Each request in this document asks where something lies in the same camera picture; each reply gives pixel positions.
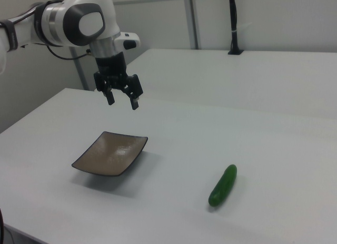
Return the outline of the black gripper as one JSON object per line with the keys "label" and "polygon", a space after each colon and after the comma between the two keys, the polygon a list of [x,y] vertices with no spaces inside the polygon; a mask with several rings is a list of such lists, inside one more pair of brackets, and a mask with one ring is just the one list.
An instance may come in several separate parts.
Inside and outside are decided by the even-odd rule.
{"label": "black gripper", "polygon": [[98,71],[94,74],[96,89],[102,92],[109,105],[115,103],[113,89],[122,89],[131,102],[133,110],[139,107],[138,100],[143,94],[140,80],[136,74],[128,76],[126,73],[126,61],[124,53],[105,58],[95,59]]}

